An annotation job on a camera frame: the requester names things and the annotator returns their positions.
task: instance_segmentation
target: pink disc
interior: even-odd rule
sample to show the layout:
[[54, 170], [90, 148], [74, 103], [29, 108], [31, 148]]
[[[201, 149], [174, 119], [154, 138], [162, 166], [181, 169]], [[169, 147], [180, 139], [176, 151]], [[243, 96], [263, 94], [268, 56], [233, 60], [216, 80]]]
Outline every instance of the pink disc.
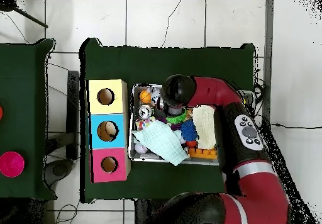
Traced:
[[0, 172], [6, 177], [17, 177], [24, 167], [25, 161], [17, 152], [6, 152], [0, 156]]

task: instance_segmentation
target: dark green table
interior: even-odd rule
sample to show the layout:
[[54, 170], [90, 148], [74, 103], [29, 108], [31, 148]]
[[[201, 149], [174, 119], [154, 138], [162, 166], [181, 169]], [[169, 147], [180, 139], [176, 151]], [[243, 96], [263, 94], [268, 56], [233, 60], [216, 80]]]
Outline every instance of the dark green table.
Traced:
[[25, 159], [15, 178], [0, 174], [0, 197], [53, 199], [43, 182], [45, 156], [45, 61], [53, 40], [34, 45], [0, 44], [0, 155], [16, 151]]
[[[130, 90], [135, 83], [163, 84], [172, 74], [218, 77], [253, 90], [252, 44], [241, 48], [137, 48], [103, 47], [95, 38], [80, 48], [80, 99], [84, 100], [85, 80], [121, 79]], [[82, 135], [81, 195], [85, 201], [119, 198], [167, 199], [187, 191], [222, 192], [223, 181], [218, 166], [132, 162], [128, 179], [123, 182], [91, 183], [89, 172], [88, 126], [85, 102], [81, 101]]]

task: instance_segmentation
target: light blue cloth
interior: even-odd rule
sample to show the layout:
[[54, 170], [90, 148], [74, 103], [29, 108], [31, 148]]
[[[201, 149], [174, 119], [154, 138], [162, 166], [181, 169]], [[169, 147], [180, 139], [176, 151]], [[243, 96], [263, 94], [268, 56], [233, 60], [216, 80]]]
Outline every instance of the light blue cloth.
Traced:
[[153, 121], [144, 130], [133, 135], [140, 144], [175, 166], [189, 157], [182, 149], [177, 135], [169, 125], [161, 121]]

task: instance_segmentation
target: white cloth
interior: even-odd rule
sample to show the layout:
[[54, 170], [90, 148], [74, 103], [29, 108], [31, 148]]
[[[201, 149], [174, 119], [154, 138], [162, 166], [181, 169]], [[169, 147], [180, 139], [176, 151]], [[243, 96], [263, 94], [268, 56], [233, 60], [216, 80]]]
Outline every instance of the white cloth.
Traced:
[[192, 109], [192, 120], [199, 136], [198, 148], [214, 149], [216, 137], [214, 135], [214, 109], [210, 106], [198, 106]]

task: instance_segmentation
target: pink ball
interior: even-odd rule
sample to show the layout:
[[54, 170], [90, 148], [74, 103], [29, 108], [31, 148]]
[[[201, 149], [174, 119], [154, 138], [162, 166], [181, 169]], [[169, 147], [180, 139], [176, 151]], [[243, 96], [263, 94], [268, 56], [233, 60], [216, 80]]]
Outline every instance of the pink ball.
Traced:
[[135, 148], [135, 151], [139, 154], [144, 154], [148, 152], [148, 149], [140, 143], [135, 144], [134, 148]]

